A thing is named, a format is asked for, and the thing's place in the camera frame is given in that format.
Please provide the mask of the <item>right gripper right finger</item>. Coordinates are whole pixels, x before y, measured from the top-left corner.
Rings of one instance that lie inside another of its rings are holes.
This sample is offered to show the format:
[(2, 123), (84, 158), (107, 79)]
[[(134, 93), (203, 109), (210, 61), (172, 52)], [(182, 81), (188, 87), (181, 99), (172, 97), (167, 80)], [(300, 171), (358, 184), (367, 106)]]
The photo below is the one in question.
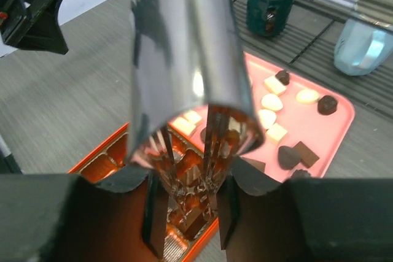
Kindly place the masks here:
[(391, 261), (392, 180), (279, 183), (235, 158), (217, 194), (228, 261)]

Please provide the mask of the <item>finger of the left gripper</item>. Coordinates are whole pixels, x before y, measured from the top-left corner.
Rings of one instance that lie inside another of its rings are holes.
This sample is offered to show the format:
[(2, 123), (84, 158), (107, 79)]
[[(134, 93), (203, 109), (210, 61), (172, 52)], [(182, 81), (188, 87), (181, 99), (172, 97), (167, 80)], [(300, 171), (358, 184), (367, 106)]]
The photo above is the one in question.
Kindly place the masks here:
[(8, 18), (1, 25), (4, 44), (20, 50), (64, 55), (68, 46), (58, 23), (63, 0), (12, 0), (6, 9)]

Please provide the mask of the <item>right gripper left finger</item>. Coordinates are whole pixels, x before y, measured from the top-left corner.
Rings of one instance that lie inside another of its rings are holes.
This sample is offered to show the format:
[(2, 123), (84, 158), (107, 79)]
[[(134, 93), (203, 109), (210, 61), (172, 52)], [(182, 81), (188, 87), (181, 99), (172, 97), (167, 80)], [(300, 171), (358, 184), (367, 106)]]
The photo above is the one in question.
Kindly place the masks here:
[(1, 176), (2, 261), (158, 261), (168, 195), (128, 166), (98, 183), (78, 174)]

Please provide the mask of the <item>orange chocolate box tray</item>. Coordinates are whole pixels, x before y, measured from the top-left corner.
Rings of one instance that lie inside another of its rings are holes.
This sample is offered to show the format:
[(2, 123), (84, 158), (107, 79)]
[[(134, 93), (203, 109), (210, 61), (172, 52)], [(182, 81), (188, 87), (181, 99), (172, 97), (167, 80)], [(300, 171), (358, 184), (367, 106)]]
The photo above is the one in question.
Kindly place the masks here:
[[(70, 173), (81, 174), (91, 182), (98, 182), (117, 172), (123, 164), (126, 154), (128, 125), (123, 125), (109, 136), (81, 162), (75, 165)], [(218, 214), (213, 211), (210, 222), (202, 227), (193, 240), (187, 239), (171, 222), (167, 222), (166, 237), (162, 261), (195, 261), (208, 242), (219, 230)]]

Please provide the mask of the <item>pink tray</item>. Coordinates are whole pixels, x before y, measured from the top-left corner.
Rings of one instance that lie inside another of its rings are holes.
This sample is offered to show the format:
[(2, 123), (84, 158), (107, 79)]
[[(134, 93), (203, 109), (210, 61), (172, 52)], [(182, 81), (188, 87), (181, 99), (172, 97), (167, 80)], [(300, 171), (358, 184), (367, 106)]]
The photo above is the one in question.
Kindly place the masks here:
[[(274, 76), (281, 68), (249, 53), (244, 53), (244, 57), (252, 80), (255, 108), (259, 110), (262, 108), (261, 99), (268, 93), (263, 85), (264, 80)], [(292, 171), (296, 169), (306, 169), (312, 177), (322, 178), (355, 117), (354, 107), (344, 96), (292, 72), (290, 73), (290, 83), (286, 88), (286, 92), (280, 96), (283, 109), (278, 112), (276, 122), (287, 130), (287, 134), (279, 145), (275, 145), (267, 139), (260, 148), (244, 154), (242, 157), (254, 160), (251, 165), (261, 171), (264, 170), (265, 174), (279, 182), (288, 179), (292, 175)], [(337, 111), (331, 115), (321, 115), (317, 111), (317, 103), (299, 103), (296, 100), (296, 95), (303, 89), (315, 90), (321, 97), (333, 96), (338, 101)], [(200, 133), (206, 127), (207, 111), (207, 107), (195, 109), (195, 113), (198, 113), (201, 120), (193, 126), (191, 123), (186, 123), (186, 119), (182, 115), (173, 119), (168, 126), (174, 128), (187, 141), (201, 150), (202, 156), (204, 143)], [(280, 145), (293, 147), (298, 142), (303, 142), (319, 159), (310, 168), (300, 163), (289, 171), (281, 169), (277, 161), (278, 147)]]

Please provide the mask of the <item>metal tongs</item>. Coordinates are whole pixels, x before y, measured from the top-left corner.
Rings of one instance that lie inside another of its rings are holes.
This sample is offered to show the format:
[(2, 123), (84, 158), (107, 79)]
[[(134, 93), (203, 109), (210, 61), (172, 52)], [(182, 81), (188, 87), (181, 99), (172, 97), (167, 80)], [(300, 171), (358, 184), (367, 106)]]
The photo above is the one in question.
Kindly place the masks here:
[[(234, 157), (264, 142), (232, 0), (131, 0), (126, 160), (158, 171), (181, 220), (211, 216)], [(174, 146), (169, 123), (206, 107), (200, 164)]]

